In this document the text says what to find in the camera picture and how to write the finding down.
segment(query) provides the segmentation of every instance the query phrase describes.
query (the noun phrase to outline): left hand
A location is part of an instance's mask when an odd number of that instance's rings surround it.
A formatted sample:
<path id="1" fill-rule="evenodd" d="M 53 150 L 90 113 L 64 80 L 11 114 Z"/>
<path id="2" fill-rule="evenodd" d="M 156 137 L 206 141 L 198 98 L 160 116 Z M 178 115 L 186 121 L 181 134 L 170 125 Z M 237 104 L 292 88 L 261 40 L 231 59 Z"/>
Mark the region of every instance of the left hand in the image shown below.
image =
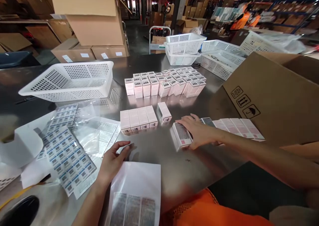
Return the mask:
<path id="1" fill-rule="evenodd" d="M 100 171 L 96 181 L 107 188 L 113 178 L 120 170 L 123 160 L 126 158 L 130 147 L 124 148 L 120 154 L 117 154 L 117 150 L 120 147 L 130 144 L 130 141 L 118 141 L 112 147 L 105 152 L 101 163 Z"/>

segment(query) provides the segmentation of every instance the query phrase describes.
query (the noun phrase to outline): warehouse floor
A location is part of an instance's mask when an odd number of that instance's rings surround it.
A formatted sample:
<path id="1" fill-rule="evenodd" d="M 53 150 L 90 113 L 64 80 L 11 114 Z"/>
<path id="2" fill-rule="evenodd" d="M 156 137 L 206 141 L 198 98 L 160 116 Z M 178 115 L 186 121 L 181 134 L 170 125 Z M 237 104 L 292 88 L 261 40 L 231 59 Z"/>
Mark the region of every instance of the warehouse floor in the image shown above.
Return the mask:
<path id="1" fill-rule="evenodd" d="M 125 24 L 130 55 L 147 55 L 149 53 L 149 42 L 144 36 L 149 35 L 149 27 L 142 25 L 138 20 L 125 21 Z M 59 63 L 49 49 L 40 49 L 38 52 L 39 56 L 36 59 L 41 65 Z"/>

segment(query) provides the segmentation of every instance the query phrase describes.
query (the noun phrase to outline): white plastic basket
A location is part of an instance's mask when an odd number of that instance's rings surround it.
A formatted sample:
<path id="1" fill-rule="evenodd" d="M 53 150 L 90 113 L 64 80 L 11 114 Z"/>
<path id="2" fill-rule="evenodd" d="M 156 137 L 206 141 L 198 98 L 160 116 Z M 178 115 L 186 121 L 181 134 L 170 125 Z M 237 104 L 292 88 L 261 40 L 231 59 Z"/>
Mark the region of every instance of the white plastic basket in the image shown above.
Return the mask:
<path id="1" fill-rule="evenodd" d="M 284 49 L 276 47 L 272 42 L 267 39 L 259 36 L 253 31 L 249 31 L 249 34 L 245 40 L 240 44 L 240 49 L 245 52 L 247 55 L 250 55 L 252 52 L 278 52 L 278 53 L 289 53 Z"/>
<path id="2" fill-rule="evenodd" d="M 239 50 L 239 46 L 223 42 L 221 40 L 208 40 L 203 42 L 202 52 L 210 52 L 214 50 L 225 50 L 231 52 Z"/>
<path id="3" fill-rule="evenodd" d="M 54 64 L 19 94 L 51 102 L 107 97 L 113 79 L 112 68 L 112 61 Z"/>
<path id="4" fill-rule="evenodd" d="M 211 73 L 227 80 L 245 58 L 231 54 L 223 50 L 215 51 L 212 54 L 202 54 L 201 66 Z"/>
<path id="5" fill-rule="evenodd" d="M 195 55 L 172 55 L 170 52 L 170 47 L 166 42 L 164 42 L 164 46 L 170 65 L 192 65 L 196 58 L 200 56 L 200 53 Z"/>
<path id="6" fill-rule="evenodd" d="M 203 41 L 206 39 L 207 37 L 203 37 L 196 33 L 186 33 L 167 36 L 166 42 L 169 46 L 171 55 L 188 55 L 196 54 Z"/>

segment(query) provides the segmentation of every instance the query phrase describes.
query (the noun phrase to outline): metal table surface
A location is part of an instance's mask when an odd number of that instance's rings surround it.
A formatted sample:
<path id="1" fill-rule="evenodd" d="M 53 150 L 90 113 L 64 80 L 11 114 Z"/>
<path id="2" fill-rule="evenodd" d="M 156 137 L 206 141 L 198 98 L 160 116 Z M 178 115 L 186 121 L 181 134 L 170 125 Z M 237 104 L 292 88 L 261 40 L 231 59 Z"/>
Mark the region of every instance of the metal table surface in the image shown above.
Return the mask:
<path id="1" fill-rule="evenodd" d="M 120 134 L 118 140 L 134 142 L 129 154 L 130 161 L 161 165 L 161 212 L 166 212 L 205 187 L 223 178 L 246 162 L 238 153 L 227 146 L 202 146 L 194 151 L 176 152 L 170 134 L 172 123 L 190 113 L 211 119 L 240 118 L 231 100 L 221 87 L 223 80 L 204 68 L 197 69 L 206 80 L 206 87 L 198 97 L 186 98 L 183 95 L 160 98 L 152 96 L 135 99 L 127 96 L 124 86 L 125 78 L 132 78 L 134 73 L 177 68 L 171 66 L 165 54 L 131 56 L 111 59 L 114 62 L 113 82 L 108 98 L 101 100 L 101 117 L 119 121 L 121 110 L 153 105 L 156 110 L 158 102 L 165 101 L 172 115 L 172 121 L 159 124 L 155 129 L 147 129 L 130 135 Z M 0 70 L 0 92 L 5 101 L 1 101 L 0 128 L 15 129 L 29 121 L 54 110 L 55 104 L 41 99 L 32 99 L 21 103 L 23 97 L 17 92 L 26 83 L 49 66 L 12 68 Z M 72 222 L 87 192 L 77 201 L 72 199 L 69 205 L 74 209 L 65 210 L 64 217 Z"/>

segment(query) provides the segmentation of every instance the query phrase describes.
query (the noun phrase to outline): white label on box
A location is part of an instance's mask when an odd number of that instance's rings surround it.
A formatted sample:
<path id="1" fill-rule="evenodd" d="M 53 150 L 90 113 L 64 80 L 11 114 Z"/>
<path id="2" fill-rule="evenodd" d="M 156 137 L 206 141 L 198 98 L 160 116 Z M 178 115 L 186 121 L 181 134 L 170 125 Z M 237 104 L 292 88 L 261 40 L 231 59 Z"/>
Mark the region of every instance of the white label on box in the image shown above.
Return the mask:
<path id="1" fill-rule="evenodd" d="M 102 53 L 101 56 L 103 57 L 103 59 L 108 59 L 107 54 L 106 53 Z"/>
<path id="2" fill-rule="evenodd" d="M 68 55 L 63 55 L 62 57 L 64 58 L 64 60 L 66 60 L 66 62 L 73 62 L 71 58 L 68 57 Z"/>
<path id="3" fill-rule="evenodd" d="M 89 58 L 88 53 L 81 53 L 81 57 Z"/>

